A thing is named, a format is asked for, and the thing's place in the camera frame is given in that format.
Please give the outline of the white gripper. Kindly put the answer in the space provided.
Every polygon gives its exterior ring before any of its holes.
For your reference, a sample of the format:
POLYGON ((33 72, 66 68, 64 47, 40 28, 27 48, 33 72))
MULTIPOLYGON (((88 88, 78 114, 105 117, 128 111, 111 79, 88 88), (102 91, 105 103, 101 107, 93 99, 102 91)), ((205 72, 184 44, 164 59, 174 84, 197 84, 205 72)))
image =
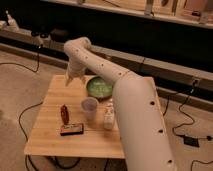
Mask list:
POLYGON ((86 67, 76 61, 70 61, 67 67, 67 77, 65 77, 65 86, 68 86, 74 78, 80 78, 83 84, 86 84, 85 75, 86 67))

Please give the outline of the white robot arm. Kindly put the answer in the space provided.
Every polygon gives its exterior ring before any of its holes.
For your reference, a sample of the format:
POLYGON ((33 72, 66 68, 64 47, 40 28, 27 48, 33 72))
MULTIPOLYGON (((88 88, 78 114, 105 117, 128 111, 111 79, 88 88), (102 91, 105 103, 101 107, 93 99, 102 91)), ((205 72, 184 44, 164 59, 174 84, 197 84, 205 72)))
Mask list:
POLYGON ((86 37, 69 40, 65 80, 90 69, 113 86, 113 107, 128 171, 178 171, 154 81, 90 52, 86 37))

